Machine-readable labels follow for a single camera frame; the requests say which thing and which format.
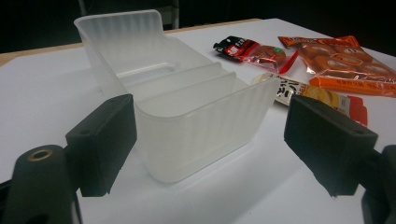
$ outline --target wooden table edge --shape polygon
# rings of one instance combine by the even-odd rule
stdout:
[[[191,31],[191,30],[198,30],[198,29],[204,29],[204,28],[209,28],[209,27],[216,27],[216,26],[222,26],[222,25],[232,25],[232,24],[237,24],[237,23],[250,22],[250,21],[260,21],[260,20],[261,19],[248,19],[248,20],[241,20],[241,21],[226,21],[226,22],[220,22],[220,23],[213,23],[213,24],[185,27],[185,28],[180,28],[180,29],[175,29],[175,30],[167,30],[167,31],[164,31],[164,33],[165,34],[172,34],[172,33],[183,32],[183,31]],[[75,49],[75,48],[81,48],[81,47],[83,47],[82,43],[76,43],[76,44],[61,45],[61,46],[56,46],[56,47],[48,47],[48,48],[43,48],[43,49],[28,49],[28,50],[21,50],[21,51],[15,51],[15,52],[1,53],[0,54],[0,66],[3,66],[4,64],[9,63],[10,61],[12,61],[15,58],[20,57],[20,56],[27,56],[27,55],[33,55],[33,54],[39,54],[39,53],[45,53],[45,52],[52,52],[52,51],[62,50],[62,49]]]

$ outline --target candy wrapper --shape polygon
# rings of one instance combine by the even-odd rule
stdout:
[[[296,49],[266,46],[250,39],[232,35],[216,43],[213,48],[230,58],[261,66],[277,74],[287,72],[298,56],[298,50]]]
[[[264,81],[269,77],[280,78],[280,86],[276,93],[276,101],[284,105],[289,105],[293,94],[310,97],[331,106],[362,126],[367,127],[367,108],[364,106],[363,100],[360,97],[345,96],[334,91],[328,91],[320,87],[304,84],[289,79],[288,77],[281,77],[272,73],[265,73],[255,77],[251,84]]]
[[[352,36],[305,38],[279,36],[299,50],[314,75],[309,83],[333,91],[396,97],[396,72],[366,53]]]

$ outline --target plastic wrapper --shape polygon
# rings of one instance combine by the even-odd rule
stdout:
[[[332,91],[396,97],[396,72],[366,53],[353,35],[338,38],[279,36],[299,50],[314,75],[309,83]]]
[[[229,58],[252,63],[277,74],[287,72],[298,56],[296,49],[262,45],[254,40],[232,35],[216,43],[213,48]]]
[[[334,91],[328,91],[320,87],[304,84],[273,73],[259,75],[252,80],[251,84],[264,81],[269,77],[280,78],[280,86],[276,93],[276,101],[284,105],[289,105],[293,94],[310,97],[331,106],[362,126],[367,127],[367,108],[364,106],[363,100],[360,97],[345,96]]]

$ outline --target white tabletop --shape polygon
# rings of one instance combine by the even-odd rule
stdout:
[[[327,37],[277,19],[170,35],[246,82],[265,71],[226,61],[212,49],[214,43],[235,35],[283,47],[280,35]],[[396,70],[395,57],[366,51]],[[287,75],[308,80],[300,58]],[[375,149],[396,144],[396,98],[360,97],[368,128],[379,135]],[[65,147],[65,134],[103,100],[83,48],[19,57],[0,67],[0,182],[11,178],[23,152],[48,144]],[[153,179],[132,150],[110,194],[79,197],[84,223],[363,223],[364,188],[354,196],[330,197],[284,142],[287,113],[286,106],[274,103],[249,144],[176,184]]]

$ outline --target translucent plastic container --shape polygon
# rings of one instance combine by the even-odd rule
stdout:
[[[134,96],[135,149],[158,180],[179,181],[246,144],[275,100],[277,78],[249,86],[164,35],[156,10],[75,25],[106,97]]]

